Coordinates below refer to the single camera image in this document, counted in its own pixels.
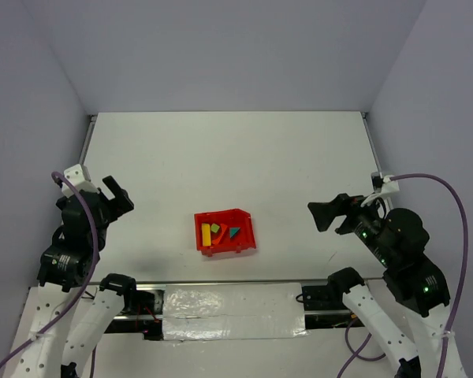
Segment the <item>red plastic bin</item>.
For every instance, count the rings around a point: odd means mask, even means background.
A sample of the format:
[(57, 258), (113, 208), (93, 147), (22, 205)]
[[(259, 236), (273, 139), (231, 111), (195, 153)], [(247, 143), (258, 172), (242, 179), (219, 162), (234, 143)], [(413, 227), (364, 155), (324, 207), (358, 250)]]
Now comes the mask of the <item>red plastic bin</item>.
[(227, 209), (194, 214), (196, 249), (205, 257), (257, 248), (251, 214)]

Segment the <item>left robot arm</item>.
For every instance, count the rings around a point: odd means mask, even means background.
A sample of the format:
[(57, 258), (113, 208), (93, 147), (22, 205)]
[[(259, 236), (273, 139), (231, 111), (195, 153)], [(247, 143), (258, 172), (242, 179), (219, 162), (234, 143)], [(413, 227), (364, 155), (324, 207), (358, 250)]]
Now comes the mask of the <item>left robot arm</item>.
[(134, 205), (112, 176), (103, 180), (113, 194), (107, 198), (82, 165), (52, 177), (62, 192), (56, 202), (61, 225), (40, 258), (28, 339), (12, 352), (19, 358), (14, 377), (82, 376), (105, 330), (130, 307), (136, 291), (132, 277), (111, 273), (101, 281), (82, 319), (73, 320), (106, 245), (108, 227)]

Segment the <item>yellow long wood block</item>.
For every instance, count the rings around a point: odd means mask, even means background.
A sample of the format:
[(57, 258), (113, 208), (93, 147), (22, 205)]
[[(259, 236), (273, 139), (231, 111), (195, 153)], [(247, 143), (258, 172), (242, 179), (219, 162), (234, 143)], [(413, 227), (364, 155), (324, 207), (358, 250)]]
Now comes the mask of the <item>yellow long wood block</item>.
[(211, 228), (209, 224), (201, 224), (202, 245), (211, 246)]

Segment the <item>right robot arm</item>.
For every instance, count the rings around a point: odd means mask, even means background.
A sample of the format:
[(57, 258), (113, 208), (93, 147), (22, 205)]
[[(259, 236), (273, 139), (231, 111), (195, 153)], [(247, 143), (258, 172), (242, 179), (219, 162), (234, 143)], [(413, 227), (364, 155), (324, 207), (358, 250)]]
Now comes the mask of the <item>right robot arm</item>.
[(421, 218), (397, 208), (380, 217), (378, 204), (363, 196), (339, 194), (330, 202), (308, 204), (316, 228), (326, 231), (343, 217), (338, 235), (353, 234), (382, 264), (383, 280), (404, 315), (412, 336), (394, 323), (354, 268), (331, 274), (328, 288), (369, 331), (397, 377), (465, 377), (448, 329), (453, 305), (446, 278), (425, 255), (429, 234)]

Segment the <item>green wood cube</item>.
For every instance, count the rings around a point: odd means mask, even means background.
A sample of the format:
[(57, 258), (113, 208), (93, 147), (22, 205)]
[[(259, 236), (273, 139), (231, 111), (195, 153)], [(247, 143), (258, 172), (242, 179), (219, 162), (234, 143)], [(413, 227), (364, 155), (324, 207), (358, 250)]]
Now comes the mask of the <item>green wood cube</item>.
[(210, 230), (211, 230), (213, 233), (218, 233), (219, 229), (220, 229), (220, 226), (217, 225), (217, 224), (212, 224), (212, 225), (210, 226)]

